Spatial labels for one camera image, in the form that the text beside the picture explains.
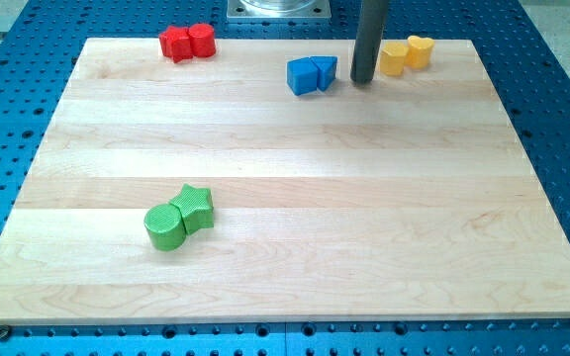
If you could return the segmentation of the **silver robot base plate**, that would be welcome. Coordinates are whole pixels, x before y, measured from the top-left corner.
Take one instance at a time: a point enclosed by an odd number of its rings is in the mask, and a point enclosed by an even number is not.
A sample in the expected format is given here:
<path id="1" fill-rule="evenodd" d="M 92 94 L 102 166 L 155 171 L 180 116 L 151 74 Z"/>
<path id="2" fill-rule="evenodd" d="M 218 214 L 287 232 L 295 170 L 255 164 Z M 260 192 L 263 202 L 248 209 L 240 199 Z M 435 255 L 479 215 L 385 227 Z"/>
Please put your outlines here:
<path id="1" fill-rule="evenodd" d="M 237 22 L 328 20 L 330 0 L 228 0 L 227 19 Z"/>

